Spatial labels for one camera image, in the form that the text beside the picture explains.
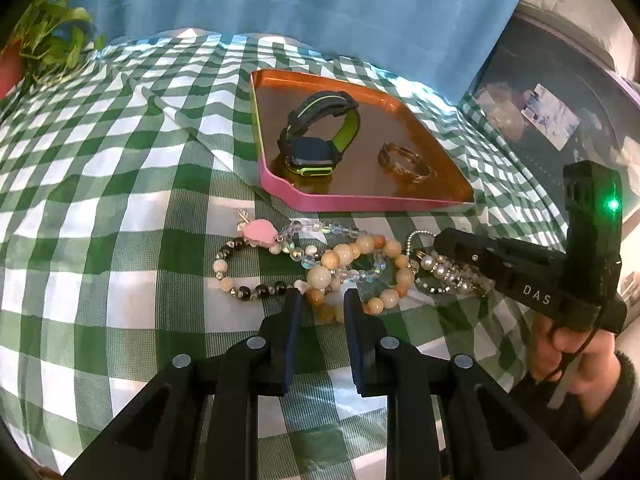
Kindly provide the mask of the brown amber bangle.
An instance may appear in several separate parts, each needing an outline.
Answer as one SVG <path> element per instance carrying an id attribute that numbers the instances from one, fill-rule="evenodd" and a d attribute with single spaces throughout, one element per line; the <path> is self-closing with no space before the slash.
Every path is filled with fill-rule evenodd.
<path id="1" fill-rule="evenodd" d="M 436 176 L 436 171 L 419 154 L 396 143 L 382 145 L 378 164 L 386 174 L 405 184 L 422 184 Z"/>

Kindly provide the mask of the pink orange tray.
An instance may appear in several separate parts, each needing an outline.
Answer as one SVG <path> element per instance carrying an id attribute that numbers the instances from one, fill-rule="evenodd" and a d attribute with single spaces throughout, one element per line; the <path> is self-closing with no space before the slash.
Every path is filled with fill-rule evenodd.
<path id="1" fill-rule="evenodd" d="M 345 91 L 356 99 L 360 133 L 333 174 L 302 178 L 284 168 L 277 133 L 285 126 L 285 114 L 320 90 Z M 295 210 L 424 212 L 465 210 L 474 204 L 470 182 L 435 138 L 435 128 L 389 94 L 311 74 L 256 70 L 252 107 L 260 185 Z M 386 174 L 378 164 L 378 151 L 387 142 L 419 154 L 436 176 L 422 184 L 405 184 Z"/>

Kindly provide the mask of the white paper label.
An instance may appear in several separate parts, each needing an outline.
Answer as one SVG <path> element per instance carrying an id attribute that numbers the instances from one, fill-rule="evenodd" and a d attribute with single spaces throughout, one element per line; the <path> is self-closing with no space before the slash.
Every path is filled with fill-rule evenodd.
<path id="1" fill-rule="evenodd" d="M 578 116 L 542 84 L 525 93 L 521 115 L 558 151 L 562 151 L 580 124 Z"/>

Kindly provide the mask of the blue curtain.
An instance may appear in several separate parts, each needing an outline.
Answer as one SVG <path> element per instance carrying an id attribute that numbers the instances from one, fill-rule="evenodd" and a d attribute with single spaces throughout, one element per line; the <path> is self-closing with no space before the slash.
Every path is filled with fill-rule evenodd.
<path id="1" fill-rule="evenodd" d="M 108 39 L 194 27 L 294 38 L 426 84 L 469 89 L 518 0 L 73 0 Z"/>

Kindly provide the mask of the grey fleece sleeve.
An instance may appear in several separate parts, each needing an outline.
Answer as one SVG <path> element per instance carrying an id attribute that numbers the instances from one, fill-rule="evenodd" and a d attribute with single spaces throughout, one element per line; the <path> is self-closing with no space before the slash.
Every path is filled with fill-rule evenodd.
<path id="1" fill-rule="evenodd" d="M 525 376 L 510 397 L 544 430 L 584 479 L 623 479 L 639 471 L 639 378 L 622 352 L 620 378 L 593 419 L 584 414 L 578 396 L 568 394 L 560 408 L 549 408 L 555 386 Z"/>

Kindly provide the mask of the dark storage bin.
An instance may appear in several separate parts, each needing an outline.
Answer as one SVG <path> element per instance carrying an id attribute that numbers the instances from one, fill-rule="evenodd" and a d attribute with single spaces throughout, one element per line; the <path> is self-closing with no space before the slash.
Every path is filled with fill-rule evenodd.
<path id="1" fill-rule="evenodd" d="M 639 93 L 579 42 L 515 11 L 470 89 L 551 199 L 591 160 L 622 180 L 623 236 L 639 225 Z"/>

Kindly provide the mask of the red plant pot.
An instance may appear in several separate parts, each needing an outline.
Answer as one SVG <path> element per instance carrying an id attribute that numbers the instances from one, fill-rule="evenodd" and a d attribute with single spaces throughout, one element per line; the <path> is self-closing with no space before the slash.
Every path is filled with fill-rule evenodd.
<path id="1" fill-rule="evenodd" d="M 0 99 L 6 95 L 23 78 L 23 61 L 21 58 L 21 41 L 14 41 L 6 46 L 1 53 L 0 60 Z"/>

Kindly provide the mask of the green white checkered tablecloth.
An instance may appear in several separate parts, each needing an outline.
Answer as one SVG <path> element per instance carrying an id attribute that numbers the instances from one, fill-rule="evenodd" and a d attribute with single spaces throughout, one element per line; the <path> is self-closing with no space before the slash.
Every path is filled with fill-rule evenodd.
<path id="1" fill-rule="evenodd" d="M 280 68 L 404 102 L 474 190 L 463 212 L 300 214 L 258 184 L 250 74 Z M 208 358 L 257 332 L 274 298 L 224 294 L 213 261 L 240 211 L 312 230 L 405 240 L 457 228 L 560 247 L 566 225 L 472 101 L 281 36 L 109 47 L 33 91 L 1 126 L 1 416 L 20 448 L 65 470 L 176 354 Z"/>

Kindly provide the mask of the green potted plant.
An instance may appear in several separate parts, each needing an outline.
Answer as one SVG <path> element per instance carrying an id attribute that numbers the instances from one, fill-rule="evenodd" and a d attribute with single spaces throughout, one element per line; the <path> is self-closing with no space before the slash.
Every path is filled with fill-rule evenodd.
<path id="1" fill-rule="evenodd" d="M 10 40 L 20 47 L 25 79 L 31 82 L 74 72 L 105 46 L 89 11 L 70 0 L 32 0 Z"/>

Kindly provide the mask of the pink heart charm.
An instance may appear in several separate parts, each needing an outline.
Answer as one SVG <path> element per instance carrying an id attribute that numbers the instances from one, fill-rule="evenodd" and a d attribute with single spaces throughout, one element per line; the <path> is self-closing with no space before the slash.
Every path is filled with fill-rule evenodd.
<path id="1" fill-rule="evenodd" d="M 240 222 L 236 230 L 250 246 L 269 248 L 277 243 L 278 230 L 266 219 L 253 218 L 246 210 L 236 211 Z"/>

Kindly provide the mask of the black green smartwatch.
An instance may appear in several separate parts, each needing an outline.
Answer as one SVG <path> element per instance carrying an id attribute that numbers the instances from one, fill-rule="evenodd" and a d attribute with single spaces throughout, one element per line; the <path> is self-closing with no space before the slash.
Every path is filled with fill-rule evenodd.
<path id="1" fill-rule="evenodd" d="M 338 120 L 334 133 L 312 132 L 319 122 Z M 360 131 L 359 103 L 345 91 L 323 90 L 288 113 L 278 137 L 282 164 L 302 178 L 327 177 L 342 162 Z"/>

